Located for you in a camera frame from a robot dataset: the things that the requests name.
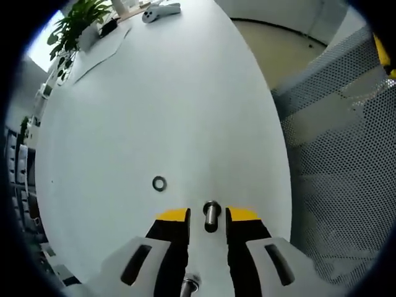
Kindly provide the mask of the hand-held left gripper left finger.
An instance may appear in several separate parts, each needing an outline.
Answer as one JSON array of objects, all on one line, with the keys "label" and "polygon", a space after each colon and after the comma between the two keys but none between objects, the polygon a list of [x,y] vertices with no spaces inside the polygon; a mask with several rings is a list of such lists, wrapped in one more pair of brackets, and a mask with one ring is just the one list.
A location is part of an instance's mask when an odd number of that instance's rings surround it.
[{"label": "hand-held left gripper left finger", "polygon": [[102,296],[179,296],[188,260],[188,208],[158,215],[144,237],[132,238],[101,265]]}]

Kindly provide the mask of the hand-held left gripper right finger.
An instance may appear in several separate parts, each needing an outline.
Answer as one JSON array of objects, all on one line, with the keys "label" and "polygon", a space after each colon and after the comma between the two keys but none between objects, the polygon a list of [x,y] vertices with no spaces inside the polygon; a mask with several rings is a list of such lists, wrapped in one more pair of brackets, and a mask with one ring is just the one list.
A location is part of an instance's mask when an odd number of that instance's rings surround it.
[{"label": "hand-held left gripper right finger", "polygon": [[258,216],[225,209],[228,265],[236,296],[314,296],[312,260],[274,238]]}]

